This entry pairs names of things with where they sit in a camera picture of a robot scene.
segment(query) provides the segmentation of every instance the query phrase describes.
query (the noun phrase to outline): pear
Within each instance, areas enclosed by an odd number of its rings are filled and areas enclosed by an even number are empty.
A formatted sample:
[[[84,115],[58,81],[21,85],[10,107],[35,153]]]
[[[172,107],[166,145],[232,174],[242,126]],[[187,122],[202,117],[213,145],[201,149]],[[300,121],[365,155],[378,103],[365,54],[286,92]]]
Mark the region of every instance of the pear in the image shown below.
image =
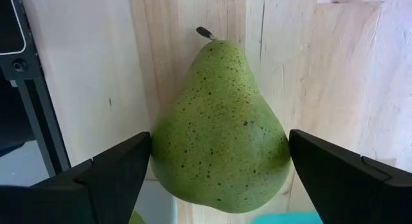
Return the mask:
[[[133,211],[130,216],[129,224],[144,224],[144,221],[139,213]]]
[[[252,211],[286,181],[288,140],[242,49],[197,31],[212,41],[152,128],[151,166],[177,198],[229,213]]]

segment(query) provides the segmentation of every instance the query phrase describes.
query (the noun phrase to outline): wooden surface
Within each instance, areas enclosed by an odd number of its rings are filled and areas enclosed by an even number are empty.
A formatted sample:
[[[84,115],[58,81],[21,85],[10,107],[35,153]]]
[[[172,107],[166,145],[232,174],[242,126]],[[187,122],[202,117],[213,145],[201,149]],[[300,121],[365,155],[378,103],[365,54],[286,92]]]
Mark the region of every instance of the wooden surface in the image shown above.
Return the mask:
[[[244,48],[286,132],[412,172],[412,0],[23,1],[73,165],[150,128],[207,42],[202,25]],[[179,201],[178,222],[313,209],[292,169],[254,212]]]

